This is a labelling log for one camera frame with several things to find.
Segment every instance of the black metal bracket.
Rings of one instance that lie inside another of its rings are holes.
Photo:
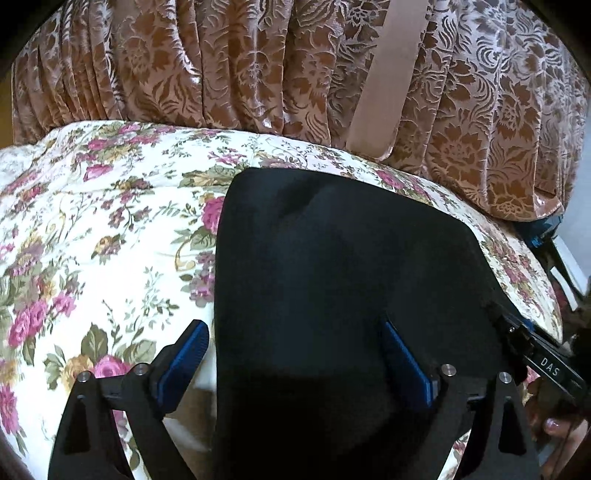
[[[465,415],[474,422],[456,479],[538,480],[535,446],[513,379],[441,375],[442,395],[433,422],[418,452],[397,480],[433,480],[440,474],[457,440]]]
[[[152,480],[194,480],[162,419],[178,406],[208,344],[207,325],[194,320],[152,364],[137,364],[118,377],[78,375],[57,431],[48,480],[133,478],[112,410],[126,412]]]

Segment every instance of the floral bedspread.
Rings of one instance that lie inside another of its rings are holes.
[[[78,373],[126,373],[173,343],[191,319],[211,324],[217,223],[228,185],[247,167],[350,177],[459,218],[523,315],[561,336],[550,282],[508,225],[430,181],[338,150],[272,135],[107,121],[72,124],[34,147],[2,151],[0,166],[15,155],[27,169],[0,194],[0,423],[36,479],[47,477]],[[215,378],[210,348],[193,388],[165,419],[198,478],[210,468]],[[126,418],[115,416],[131,468],[146,478]],[[453,476],[464,444],[442,478]]]

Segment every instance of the brown damask curtain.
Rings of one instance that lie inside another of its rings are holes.
[[[344,148],[388,7],[68,0],[15,61],[15,142],[78,120],[132,119]],[[515,0],[431,0],[426,16],[386,163],[499,218],[562,210],[589,94],[570,53]]]

